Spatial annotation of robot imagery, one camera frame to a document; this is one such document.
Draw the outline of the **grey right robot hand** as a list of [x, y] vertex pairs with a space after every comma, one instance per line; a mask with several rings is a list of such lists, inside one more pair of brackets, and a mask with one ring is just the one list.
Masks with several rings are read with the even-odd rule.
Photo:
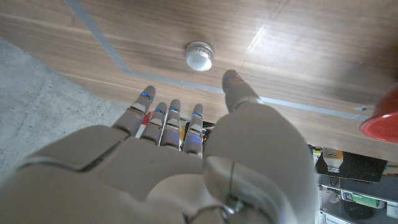
[[180, 103], [148, 86], [112, 126], [90, 126], [31, 154], [1, 187], [2, 223], [314, 223], [312, 153], [299, 131], [234, 70], [228, 113], [208, 137], [196, 105], [184, 141]]

